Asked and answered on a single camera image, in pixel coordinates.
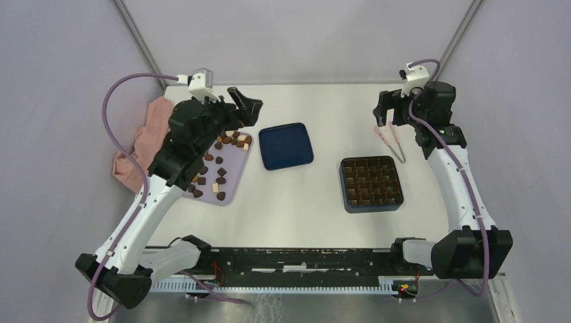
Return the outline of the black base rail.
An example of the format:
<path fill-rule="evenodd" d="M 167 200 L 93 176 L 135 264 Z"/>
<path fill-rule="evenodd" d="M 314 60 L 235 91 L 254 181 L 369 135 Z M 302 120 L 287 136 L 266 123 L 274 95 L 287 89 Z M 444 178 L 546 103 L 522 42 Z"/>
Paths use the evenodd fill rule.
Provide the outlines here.
<path fill-rule="evenodd" d="M 380 277 L 429 277 L 386 248 L 211 248 L 202 251 L 195 275 L 215 276 L 222 287 L 373 287 Z"/>

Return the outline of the blue chocolate box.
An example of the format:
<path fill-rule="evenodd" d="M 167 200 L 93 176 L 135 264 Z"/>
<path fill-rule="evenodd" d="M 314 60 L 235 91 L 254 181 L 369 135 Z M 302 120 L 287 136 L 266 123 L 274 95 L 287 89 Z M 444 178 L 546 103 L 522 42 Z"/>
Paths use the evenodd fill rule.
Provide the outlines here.
<path fill-rule="evenodd" d="M 390 156 L 345 158 L 340 162 L 339 180 L 348 213 L 396 211 L 404 203 L 395 161 Z"/>

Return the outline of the pink handled tongs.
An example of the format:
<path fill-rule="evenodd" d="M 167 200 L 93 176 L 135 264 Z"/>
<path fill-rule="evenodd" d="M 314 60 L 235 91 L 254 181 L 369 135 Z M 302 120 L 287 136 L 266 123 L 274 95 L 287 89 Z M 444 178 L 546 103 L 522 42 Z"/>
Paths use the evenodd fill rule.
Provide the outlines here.
<path fill-rule="evenodd" d="M 381 141 L 385 144 L 385 146 L 389 149 L 389 151 L 397 159 L 397 161 L 400 162 L 401 164 L 405 164 L 407 161 L 407 158 L 406 158 L 404 150 L 401 146 L 401 143 L 400 143 L 397 131 L 396 131 L 396 126 L 393 124 L 393 122 L 390 121 L 386 126 L 383 126 L 383 127 L 374 126 L 373 129 L 374 129 L 374 132 L 381 139 Z M 389 133 L 392 135 L 391 140 L 387 139 L 386 130 L 388 130 Z"/>

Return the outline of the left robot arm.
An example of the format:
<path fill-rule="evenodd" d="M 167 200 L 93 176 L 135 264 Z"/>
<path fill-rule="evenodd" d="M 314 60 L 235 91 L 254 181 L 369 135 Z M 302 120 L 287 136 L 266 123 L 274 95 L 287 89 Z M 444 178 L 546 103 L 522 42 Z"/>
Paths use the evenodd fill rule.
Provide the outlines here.
<path fill-rule="evenodd" d="M 254 126 L 263 107 L 237 87 L 222 96 L 195 94 L 179 102 L 168 120 L 169 131 L 143 175 L 143 187 L 127 214 L 106 242 L 93 254 L 80 254 L 76 269 L 99 290 L 127 309 L 138 306 L 151 287 L 186 269 L 206 273 L 209 244 L 184 238 L 151 256 L 143 251 L 171 206 L 187 192 L 192 179 L 204 168 L 203 157 L 226 131 Z"/>

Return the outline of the dark blue box lid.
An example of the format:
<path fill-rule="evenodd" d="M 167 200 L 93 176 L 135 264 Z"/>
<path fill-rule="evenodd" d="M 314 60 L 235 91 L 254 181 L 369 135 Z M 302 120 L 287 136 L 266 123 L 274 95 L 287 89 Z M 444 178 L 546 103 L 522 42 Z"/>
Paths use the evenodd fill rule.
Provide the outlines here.
<path fill-rule="evenodd" d="M 268 171 L 311 164 L 314 160 L 308 131 L 301 122 L 260 130 L 259 147 Z"/>

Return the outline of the lilac tray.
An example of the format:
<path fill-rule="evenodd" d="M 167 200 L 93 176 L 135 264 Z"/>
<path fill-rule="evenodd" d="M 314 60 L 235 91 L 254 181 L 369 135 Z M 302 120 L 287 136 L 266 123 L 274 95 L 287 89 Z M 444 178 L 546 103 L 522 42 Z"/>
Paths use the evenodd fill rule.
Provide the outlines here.
<path fill-rule="evenodd" d="M 203 169 L 192 179 L 183 197 L 212 205 L 229 205 L 238 189 L 253 146 L 252 135 L 226 131 L 203 156 Z"/>

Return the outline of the pink cloth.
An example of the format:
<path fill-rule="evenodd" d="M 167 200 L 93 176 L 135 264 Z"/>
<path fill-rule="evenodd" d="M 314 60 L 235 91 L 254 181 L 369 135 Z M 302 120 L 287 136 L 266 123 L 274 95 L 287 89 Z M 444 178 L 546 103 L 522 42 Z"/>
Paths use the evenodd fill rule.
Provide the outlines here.
<path fill-rule="evenodd" d="M 172 115 L 173 108 L 173 103 L 161 96 L 147 107 L 145 125 L 135 127 L 135 142 L 131 157 L 141 166 L 145 174 L 148 174 L 147 169 L 169 131 L 168 119 Z M 143 186 L 139 172 L 120 151 L 113 159 L 112 175 L 133 192 L 139 192 Z"/>

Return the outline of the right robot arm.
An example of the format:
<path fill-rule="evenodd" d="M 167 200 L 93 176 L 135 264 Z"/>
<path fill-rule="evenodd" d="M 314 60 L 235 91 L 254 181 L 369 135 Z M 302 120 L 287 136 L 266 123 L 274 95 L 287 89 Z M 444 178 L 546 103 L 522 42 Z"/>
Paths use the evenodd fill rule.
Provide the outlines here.
<path fill-rule="evenodd" d="M 498 229 L 485 207 L 471 173 L 467 141 L 451 122 L 456 88 L 429 81 L 424 87 L 382 91 L 372 111 L 379 126 L 410 125 L 442 194 L 449 233 L 438 242 L 397 238 L 389 256 L 394 273 L 405 275 L 416 264 L 440 279 L 493 279 L 513 246 L 511 233 Z"/>

